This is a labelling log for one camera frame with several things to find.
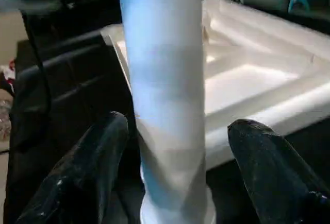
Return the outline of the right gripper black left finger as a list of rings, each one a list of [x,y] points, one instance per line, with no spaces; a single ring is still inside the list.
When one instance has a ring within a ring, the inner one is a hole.
[[[56,163],[16,222],[106,223],[127,140],[123,114],[102,117]]]

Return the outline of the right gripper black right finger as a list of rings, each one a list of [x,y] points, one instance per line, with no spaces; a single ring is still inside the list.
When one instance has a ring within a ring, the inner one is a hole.
[[[284,137],[250,119],[227,135],[260,223],[329,223],[329,189]]]

